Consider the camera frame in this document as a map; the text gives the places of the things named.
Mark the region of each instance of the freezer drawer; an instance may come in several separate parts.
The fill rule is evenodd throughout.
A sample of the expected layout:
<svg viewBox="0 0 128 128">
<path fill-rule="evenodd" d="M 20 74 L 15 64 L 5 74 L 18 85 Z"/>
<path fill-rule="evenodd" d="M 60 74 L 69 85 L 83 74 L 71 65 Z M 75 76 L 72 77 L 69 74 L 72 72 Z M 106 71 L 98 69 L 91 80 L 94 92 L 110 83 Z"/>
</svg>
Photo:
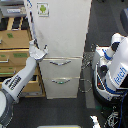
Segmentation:
<svg viewBox="0 0 128 128">
<path fill-rule="evenodd" d="M 82 58 L 44 59 L 40 63 L 43 78 L 78 77 Z"/>
<path fill-rule="evenodd" d="M 44 79 L 47 99 L 53 98 L 76 98 L 79 79 Z"/>
</svg>

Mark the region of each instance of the white panel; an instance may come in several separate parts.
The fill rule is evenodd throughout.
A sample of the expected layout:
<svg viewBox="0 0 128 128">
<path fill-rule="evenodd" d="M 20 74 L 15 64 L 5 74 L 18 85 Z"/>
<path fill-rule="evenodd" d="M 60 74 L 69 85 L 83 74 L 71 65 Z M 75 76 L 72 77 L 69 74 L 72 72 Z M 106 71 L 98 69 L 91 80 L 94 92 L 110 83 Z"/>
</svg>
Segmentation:
<svg viewBox="0 0 128 128">
<path fill-rule="evenodd" d="M 55 65 L 50 62 L 61 64 L 68 62 L 65 65 Z M 60 77 L 79 77 L 82 65 L 82 59 L 55 59 L 43 60 L 40 63 L 42 78 L 60 78 Z"/>
<path fill-rule="evenodd" d="M 49 17 L 38 15 L 37 2 L 48 3 Z M 47 57 L 82 56 L 91 0 L 31 0 L 31 4 L 38 44 L 41 49 L 48 45 Z"/>
<path fill-rule="evenodd" d="M 76 98 L 79 79 L 71 79 L 65 84 L 57 84 L 52 80 L 44 80 L 47 99 L 53 98 Z"/>
</svg>

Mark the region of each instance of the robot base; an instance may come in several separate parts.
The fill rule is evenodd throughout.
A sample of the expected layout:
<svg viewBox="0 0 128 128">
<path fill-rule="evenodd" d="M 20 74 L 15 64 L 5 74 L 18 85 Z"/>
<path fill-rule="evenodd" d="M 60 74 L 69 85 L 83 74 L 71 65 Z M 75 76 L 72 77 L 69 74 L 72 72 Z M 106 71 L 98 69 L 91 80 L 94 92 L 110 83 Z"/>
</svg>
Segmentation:
<svg viewBox="0 0 128 128">
<path fill-rule="evenodd" d="M 112 99 L 111 101 L 109 101 L 109 100 L 107 100 L 107 99 L 105 99 L 102 95 L 100 95 L 99 94 L 99 92 L 97 91 L 97 89 L 96 89 L 96 81 L 95 81 L 95 76 L 94 76 L 94 70 L 92 70 L 91 71 L 91 77 L 92 77 L 92 88 L 93 88 L 93 94 L 94 94 L 94 96 L 95 96 L 95 98 L 96 98 L 96 100 L 100 103 L 100 104 L 102 104 L 102 105 L 104 105 L 104 106 L 110 106 L 110 107 L 112 107 L 112 106 L 116 106 L 116 105 L 118 105 L 119 104 L 119 102 L 120 102 L 120 99 Z"/>
</svg>

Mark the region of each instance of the sticker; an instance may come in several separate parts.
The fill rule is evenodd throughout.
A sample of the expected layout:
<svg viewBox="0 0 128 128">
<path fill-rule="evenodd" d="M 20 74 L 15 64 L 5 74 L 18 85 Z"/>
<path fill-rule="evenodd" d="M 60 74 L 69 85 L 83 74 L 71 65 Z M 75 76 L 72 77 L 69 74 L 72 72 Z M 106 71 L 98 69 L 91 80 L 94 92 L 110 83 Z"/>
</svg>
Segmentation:
<svg viewBox="0 0 128 128">
<path fill-rule="evenodd" d="M 8 69 L 13 69 L 12 67 L 8 68 Z"/>
<path fill-rule="evenodd" d="M 8 38 L 13 38 L 12 33 L 7 33 Z"/>
<path fill-rule="evenodd" d="M 15 58 L 27 58 L 27 53 L 13 53 Z"/>
<path fill-rule="evenodd" d="M 49 16 L 49 5 L 48 3 L 37 3 L 37 10 L 39 16 Z"/>
<path fill-rule="evenodd" d="M 6 57 L 6 55 L 0 55 L 1 57 Z"/>
</svg>

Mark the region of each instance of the label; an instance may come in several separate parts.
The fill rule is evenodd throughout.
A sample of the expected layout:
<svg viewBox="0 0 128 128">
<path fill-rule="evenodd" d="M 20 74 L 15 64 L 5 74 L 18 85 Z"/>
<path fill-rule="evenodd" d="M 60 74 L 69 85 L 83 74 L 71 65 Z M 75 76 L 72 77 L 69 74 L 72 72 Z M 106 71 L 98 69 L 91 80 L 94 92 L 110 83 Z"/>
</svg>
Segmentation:
<svg viewBox="0 0 128 128">
<path fill-rule="evenodd" d="M 7 9 L 8 13 L 20 13 L 20 9 Z"/>
<path fill-rule="evenodd" d="M 0 55 L 0 57 L 6 57 L 6 55 Z"/>
<path fill-rule="evenodd" d="M 12 33 L 7 33 L 8 38 L 13 38 Z"/>
<path fill-rule="evenodd" d="M 119 86 L 123 82 L 125 76 L 127 75 L 127 70 L 124 67 L 119 67 L 118 72 L 115 74 L 114 81 Z"/>
<path fill-rule="evenodd" d="M 8 69 L 13 69 L 12 67 L 9 67 Z"/>
<path fill-rule="evenodd" d="M 27 58 L 27 53 L 13 53 L 15 58 Z"/>
</svg>

